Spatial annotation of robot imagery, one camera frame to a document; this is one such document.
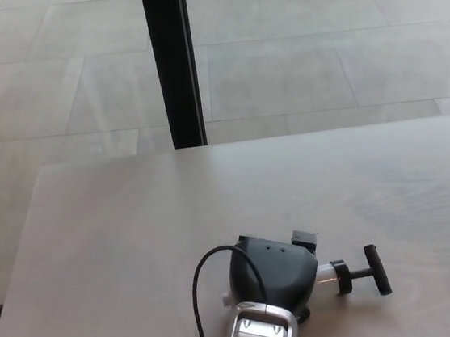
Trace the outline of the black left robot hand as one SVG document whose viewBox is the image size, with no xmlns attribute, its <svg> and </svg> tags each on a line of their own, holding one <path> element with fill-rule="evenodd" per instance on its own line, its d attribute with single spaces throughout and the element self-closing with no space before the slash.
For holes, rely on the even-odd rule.
<svg viewBox="0 0 450 337">
<path fill-rule="evenodd" d="M 259 302 L 284 308 L 295 315 L 298 323 L 310 317 L 309 301 L 316 279 L 315 256 L 317 235 L 293 231 L 290 243 L 255 238 L 245 234 L 235 246 L 244 251 L 262 277 L 267 297 L 260 293 L 255 274 L 247 261 L 233 253 L 229 265 L 231 302 Z"/>
</svg>

